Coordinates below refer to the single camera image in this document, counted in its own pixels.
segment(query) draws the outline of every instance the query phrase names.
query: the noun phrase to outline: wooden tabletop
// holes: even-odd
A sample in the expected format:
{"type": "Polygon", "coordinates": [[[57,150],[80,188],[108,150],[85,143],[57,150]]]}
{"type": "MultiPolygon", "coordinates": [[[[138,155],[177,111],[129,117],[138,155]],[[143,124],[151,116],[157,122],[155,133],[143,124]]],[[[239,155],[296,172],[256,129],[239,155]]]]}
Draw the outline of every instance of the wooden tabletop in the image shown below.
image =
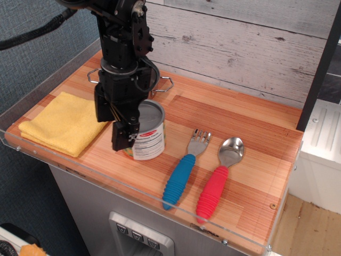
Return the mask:
{"type": "Polygon", "coordinates": [[[88,81],[87,73],[100,67],[100,59],[99,52],[16,121],[7,130],[9,143],[162,215],[198,228],[200,224],[194,215],[197,200],[210,175],[220,165],[218,150],[227,138],[240,137],[245,145],[244,157],[230,168],[220,203],[210,219],[212,223],[204,224],[205,229],[201,231],[212,238],[227,239],[230,245],[250,254],[263,253],[262,246],[267,246],[303,136],[295,129],[301,110],[162,71],[161,75],[171,77],[175,86],[153,98],[166,112],[166,149],[155,159],[135,161],[122,151],[113,151],[112,124],[77,158],[20,137],[18,125],[33,119],[60,92],[93,99],[95,84],[88,81]],[[178,208],[165,211],[160,201],[165,184],[179,160],[187,154],[187,145],[196,128],[211,132],[212,140],[197,157],[178,208]]]}

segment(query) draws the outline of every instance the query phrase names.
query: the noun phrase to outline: yellow towel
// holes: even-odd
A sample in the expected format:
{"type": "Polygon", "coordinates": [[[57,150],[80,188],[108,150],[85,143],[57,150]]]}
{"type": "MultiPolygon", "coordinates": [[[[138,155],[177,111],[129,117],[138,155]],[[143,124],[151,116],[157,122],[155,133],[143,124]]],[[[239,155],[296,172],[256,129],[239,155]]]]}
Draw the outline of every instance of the yellow towel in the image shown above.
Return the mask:
{"type": "Polygon", "coordinates": [[[77,157],[104,128],[95,103],[61,92],[33,120],[19,125],[21,136],[77,157]]]}

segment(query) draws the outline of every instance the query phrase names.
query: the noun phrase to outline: red spoon handle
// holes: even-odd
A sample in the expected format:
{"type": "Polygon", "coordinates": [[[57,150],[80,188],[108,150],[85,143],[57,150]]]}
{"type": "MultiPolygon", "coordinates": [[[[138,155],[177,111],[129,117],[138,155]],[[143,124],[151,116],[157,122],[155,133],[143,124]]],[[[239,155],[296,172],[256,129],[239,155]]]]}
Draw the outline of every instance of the red spoon handle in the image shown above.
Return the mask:
{"type": "MultiPolygon", "coordinates": [[[[200,194],[196,210],[198,216],[205,219],[209,219],[212,216],[219,203],[228,175],[229,169],[226,166],[222,165],[214,170],[200,194]]],[[[197,221],[199,223],[204,222],[199,218],[197,218],[197,221]]]]}

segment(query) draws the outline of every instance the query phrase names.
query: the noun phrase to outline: white appliance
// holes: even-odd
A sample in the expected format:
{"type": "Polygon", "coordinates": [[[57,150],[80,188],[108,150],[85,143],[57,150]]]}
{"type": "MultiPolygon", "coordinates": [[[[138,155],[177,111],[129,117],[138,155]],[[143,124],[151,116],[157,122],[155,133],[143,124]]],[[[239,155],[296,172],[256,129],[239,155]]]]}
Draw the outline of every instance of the white appliance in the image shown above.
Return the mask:
{"type": "Polygon", "coordinates": [[[28,243],[25,242],[24,240],[20,239],[19,237],[15,236],[11,232],[8,232],[6,229],[0,227],[0,240],[7,241],[9,242],[17,254],[20,253],[20,249],[23,245],[27,245],[28,243]]]}
{"type": "Polygon", "coordinates": [[[341,214],[341,105],[317,100],[289,179],[289,193],[341,214]]]}

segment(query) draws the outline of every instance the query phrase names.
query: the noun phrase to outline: blue fork handle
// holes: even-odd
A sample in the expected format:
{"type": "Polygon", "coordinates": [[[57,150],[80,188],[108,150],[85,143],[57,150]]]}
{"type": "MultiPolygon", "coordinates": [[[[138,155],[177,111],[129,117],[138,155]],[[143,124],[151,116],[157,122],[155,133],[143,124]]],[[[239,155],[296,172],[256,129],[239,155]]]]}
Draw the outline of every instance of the blue fork handle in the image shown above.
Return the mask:
{"type": "MultiPolygon", "coordinates": [[[[195,163],[196,157],[192,154],[185,155],[180,160],[165,187],[164,196],[162,197],[165,202],[175,205],[179,201],[195,163]]],[[[165,203],[163,203],[163,206],[165,210],[172,208],[165,203]]]]}

